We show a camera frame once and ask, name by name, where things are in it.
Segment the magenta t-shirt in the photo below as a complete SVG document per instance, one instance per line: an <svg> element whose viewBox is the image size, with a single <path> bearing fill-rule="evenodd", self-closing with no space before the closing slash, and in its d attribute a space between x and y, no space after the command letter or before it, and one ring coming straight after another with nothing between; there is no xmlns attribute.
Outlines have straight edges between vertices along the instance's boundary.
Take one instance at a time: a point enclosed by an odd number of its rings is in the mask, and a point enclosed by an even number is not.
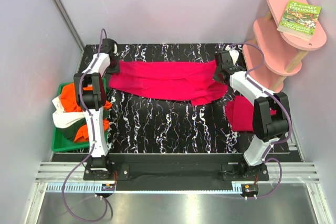
<svg viewBox="0 0 336 224"><path fill-rule="evenodd" d="M222 98L228 86L213 80L216 63L124 62L109 87L150 99L190 101L193 106Z"/></svg>

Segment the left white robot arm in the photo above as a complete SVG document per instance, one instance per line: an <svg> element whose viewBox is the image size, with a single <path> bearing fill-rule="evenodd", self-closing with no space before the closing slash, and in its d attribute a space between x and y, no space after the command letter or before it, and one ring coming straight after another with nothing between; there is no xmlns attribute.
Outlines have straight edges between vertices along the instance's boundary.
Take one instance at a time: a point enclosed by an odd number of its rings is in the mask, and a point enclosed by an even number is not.
<svg viewBox="0 0 336 224"><path fill-rule="evenodd" d="M118 69L117 51L118 44L104 38L87 68L74 75L76 103L83 111L88 129L89 154L84 158L85 180L107 180L113 175L103 124L107 97L102 77L107 69Z"/></svg>

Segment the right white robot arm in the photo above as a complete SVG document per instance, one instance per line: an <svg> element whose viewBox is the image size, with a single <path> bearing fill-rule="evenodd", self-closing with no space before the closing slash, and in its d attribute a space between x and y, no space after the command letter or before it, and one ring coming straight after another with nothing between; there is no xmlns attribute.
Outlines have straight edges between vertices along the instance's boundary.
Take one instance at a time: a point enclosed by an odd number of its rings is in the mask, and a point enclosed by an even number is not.
<svg viewBox="0 0 336 224"><path fill-rule="evenodd" d="M292 132L289 99L283 93L275 93L254 80L241 66L235 66L228 51L215 54L216 68L213 79L237 90L253 106L253 139L243 153L237 174L250 180L261 171L266 156L282 138L287 141Z"/></svg>

